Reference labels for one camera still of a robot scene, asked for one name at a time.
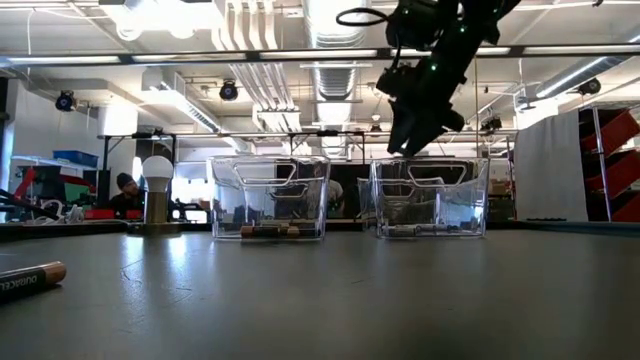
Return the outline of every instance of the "fluorescent light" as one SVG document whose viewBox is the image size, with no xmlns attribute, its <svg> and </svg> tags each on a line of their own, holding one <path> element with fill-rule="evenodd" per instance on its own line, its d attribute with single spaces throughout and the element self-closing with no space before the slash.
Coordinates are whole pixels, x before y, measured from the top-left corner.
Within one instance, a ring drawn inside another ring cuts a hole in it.
<svg viewBox="0 0 640 360">
<path fill-rule="evenodd" d="M 56 64 L 114 64 L 119 63 L 117 56 L 40 56 L 40 57 L 8 57 L 7 60 L 14 65 L 56 65 Z"/>
<path fill-rule="evenodd" d="M 300 64 L 300 69 L 356 69 L 356 68 L 370 68 L 373 67 L 372 63 L 311 63 Z"/>
<path fill-rule="evenodd" d="M 476 55 L 504 55 L 508 54 L 511 48 L 504 46 L 487 46 L 478 49 Z"/>
<path fill-rule="evenodd" d="M 278 59 L 322 59 L 322 58 L 350 58 L 363 57 L 373 58 L 377 55 L 377 50 L 368 49 L 336 49 L 336 50 L 294 50 L 263 52 L 260 57 L 265 60 Z"/>
<path fill-rule="evenodd" d="M 55 3 L 55 2 L 0 2 L 0 8 L 39 8 L 39 7 L 47 7 L 47 8 L 68 8 L 65 3 Z"/>
<path fill-rule="evenodd" d="M 589 53 L 598 55 L 603 51 L 608 53 L 617 53 L 617 52 L 624 53 L 627 51 L 640 51 L 640 44 L 527 46 L 527 48 L 524 50 L 524 53 L 527 55 L 569 55 L 569 54 L 589 54 Z"/>
<path fill-rule="evenodd" d="M 396 56 L 398 50 L 391 50 L 391 56 Z M 400 57 L 413 57 L 413 56 L 429 56 L 431 55 L 431 51 L 418 51 L 414 49 L 402 49 L 400 51 Z"/>
<path fill-rule="evenodd" d="M 603 56 L 601 58 L 597 58 L 596 60 L 588 63 L 587 65 L 581 67 L 580 69 L 572 72 L 571 74 L 567 75 L 566 77 L 564 77 L 562 80 L 556 82 L 555 84 L 549 86 L 548 88 L 546 88 L 545 90 L 539 92 L 536 94 L 537 97 L 543 98 L 547 95 L 549 95 L 552 91 L 556 90 L 557 88 L 559 88 L 560 86 L 566 84 L 567 82 L 569 82 L 571 79 L 575 78 L 576 76 L 582 74 L 583 72 L 591 69 L 592 67 L 598 65 L 599 63 L 601 63 L 602 61 L 604 61 L 604 59 L 606 59 L 606 56 Z"/>
<path fill-rule="evenodd" d="M 478 49 L 477 55 L 504 55 L 508 54 L 511 48 L 506 46 L 487 46 Z M 391 50 L 391 56 L 396 56 L 398 51 L 396 49 Z M 402 49 L 400 51 L 400 57 L 416 57 L 416 56 L 429 56 L 431 51 L 418 51 L 415 49 Z"/>
<path fill-rule="evenodd" d="M 244 53 L 221 52 L 206 54 L 162 54 L 162 55 L 133 55 L 135 62 L 189 62 L 189 61 L 234 61 L 245 60 Z"/>
<path fill-rule="evenodd" d="M 288 137 L 288 133 L 220 133 L 220 135 L 225 135 L 229 137 Z"/>
</svg>

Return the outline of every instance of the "duracell battery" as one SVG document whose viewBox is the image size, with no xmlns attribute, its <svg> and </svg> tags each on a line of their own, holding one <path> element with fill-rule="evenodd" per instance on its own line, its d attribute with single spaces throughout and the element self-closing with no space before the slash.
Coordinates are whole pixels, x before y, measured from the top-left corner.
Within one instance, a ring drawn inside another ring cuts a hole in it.
<svg viewBox="0 0 640 360">
<path fill-rule="evenodd" d="M 416 236 L 416 227 L 415 226 L 401 226 L 396 225 L 395 227 L 388 230 L 388 236 L 391 237 L 409 237 Z"/>
<path fill-rule="evenodd" d="M 297 226 L 243 226 L 240 229 L 242 238 L 295 239 L 300 236 L 313 236 L 314 229 L 300 229 Z"/>
<path fill-rule="evenodd" d="M 67 267 L 59 262 L 0 273 L 0 301 L 13 299 L 50 288 L 67 275 Z"/>
</svg>

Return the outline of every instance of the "blue box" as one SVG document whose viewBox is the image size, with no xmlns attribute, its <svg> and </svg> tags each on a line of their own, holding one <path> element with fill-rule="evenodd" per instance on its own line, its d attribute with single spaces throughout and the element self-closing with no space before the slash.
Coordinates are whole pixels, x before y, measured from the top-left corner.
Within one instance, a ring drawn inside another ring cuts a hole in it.
<svg viewBox="0 0 640 360">
<path fill-rule="evenodd" d="M 98 167 L 98 157 L 77 150 L 54 150 L 54 159 L 64 159 L 74 164 L 84 165 L 88 167 Z"/>
</svg>

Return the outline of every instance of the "desk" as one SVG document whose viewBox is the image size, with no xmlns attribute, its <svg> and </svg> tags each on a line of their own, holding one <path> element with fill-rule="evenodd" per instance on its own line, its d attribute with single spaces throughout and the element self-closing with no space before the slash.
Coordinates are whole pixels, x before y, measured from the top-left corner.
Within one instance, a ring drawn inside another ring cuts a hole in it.
<svg viewBox="0 0 640 360">
<path fill-rule="evenodd" d="M 631 359 L 640 239 L 213 243 L 121 234 L 0 244 L 62 287 L 0 306 L 0 358 Z"/>
</svg>

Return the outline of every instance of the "beanie hat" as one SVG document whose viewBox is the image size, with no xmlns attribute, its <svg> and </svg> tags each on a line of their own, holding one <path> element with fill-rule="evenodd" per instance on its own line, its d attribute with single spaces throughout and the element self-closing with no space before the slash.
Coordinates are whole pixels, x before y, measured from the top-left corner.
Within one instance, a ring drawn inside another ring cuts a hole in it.
<svg viewBox="0 0 640 360">
<path fill-rule="evenodd" d="M 116 183 L 118 184 L 118 188 L 122 190 L 128 183 L 134 181 L 133 177 L 127 173 L 120 173 L 116 178 Z"/>
</svg>

